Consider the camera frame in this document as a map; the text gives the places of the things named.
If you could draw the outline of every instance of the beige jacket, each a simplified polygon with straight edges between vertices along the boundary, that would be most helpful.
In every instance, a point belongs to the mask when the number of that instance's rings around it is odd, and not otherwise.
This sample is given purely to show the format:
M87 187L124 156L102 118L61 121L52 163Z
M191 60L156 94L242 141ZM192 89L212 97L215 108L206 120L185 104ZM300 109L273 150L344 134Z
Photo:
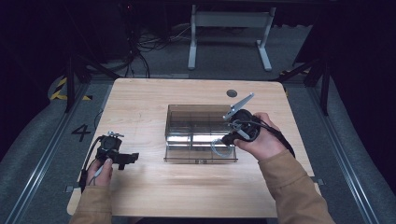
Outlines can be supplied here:
M259 161L271 195L276 200L279 223L334 223L326 201L316 192L314 183L302 165L285 150ZM111 223L108 188L88 186L70 223Z

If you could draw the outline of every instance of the human hand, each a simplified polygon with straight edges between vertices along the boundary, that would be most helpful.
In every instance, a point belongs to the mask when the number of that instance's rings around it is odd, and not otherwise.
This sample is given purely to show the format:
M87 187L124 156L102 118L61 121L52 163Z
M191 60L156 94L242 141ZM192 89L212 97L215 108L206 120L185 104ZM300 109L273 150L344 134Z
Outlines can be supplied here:
M269 126L279 131L279 128L276 127L276 125L268 117L268 114L256 113L254 116L263 120ZM283 150L286 150L283 144L264 128L260 129L259 136L253 142L245 142L240 139L235 139L233 144L252 154L258 161L263 161L275 156Z
M113 160L107 159L103 163L102 172L99 176L94 176L95 173L100 169L102 163L100 161L95 161L88 169L87 186L102 186L107 187L110 185L111 176L113 174Z

